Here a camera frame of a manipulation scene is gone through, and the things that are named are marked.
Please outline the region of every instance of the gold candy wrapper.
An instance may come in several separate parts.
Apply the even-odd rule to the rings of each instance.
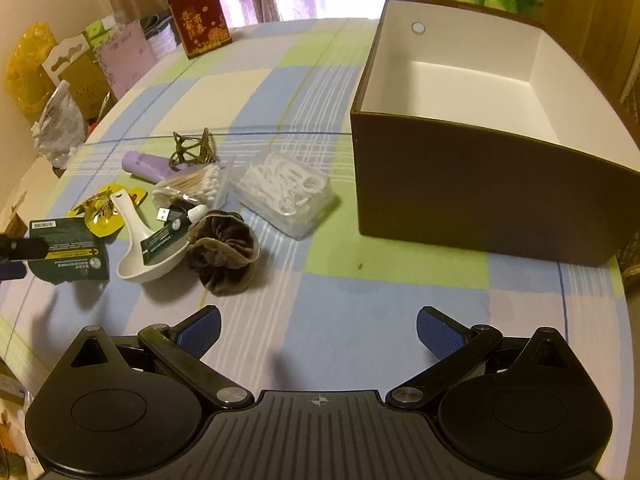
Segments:
[[[66,216],[72,217],[84,214],[84,224],[94,235],[99,238],[112,235],[124,227],[122,216],[117,213],[116,208],[110,200],[110,196],[121,189],[126,188],[114,182],[102,186],[98,190],[98,193],[73,208]],[[146,197],[146,190],[141,187],[126,189],[126,191],[129,193],[131,201],[136,207],[139,206]]]

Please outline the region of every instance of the red card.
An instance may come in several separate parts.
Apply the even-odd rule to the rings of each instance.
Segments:
[[[168,0],[187,57],[231,43],[220,0]]]

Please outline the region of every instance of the blue gripper pad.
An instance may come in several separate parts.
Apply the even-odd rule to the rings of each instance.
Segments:
[[[215,306],[209,305],[175,329],[175,343],[187,354],[200,359],[220,337],[222,317]]]
[[[465,332],[462,332],[463,330],[468,332],[465,326],[431,307],[424,307],[418,312],[416,329],[420,342],[439,360],[462,348],[467,341]]]

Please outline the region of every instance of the purple tube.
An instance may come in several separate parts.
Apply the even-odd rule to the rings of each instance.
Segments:
[[[154,184],[175,174],[169,167],[168,158],[139,152],[125,153],[122,157],[122,169]]]

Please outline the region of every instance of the open box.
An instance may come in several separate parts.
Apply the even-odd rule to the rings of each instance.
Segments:
[[[364,235],[601,265],[640,228],[640,139],[535,22],[386,0],[351,108]]]

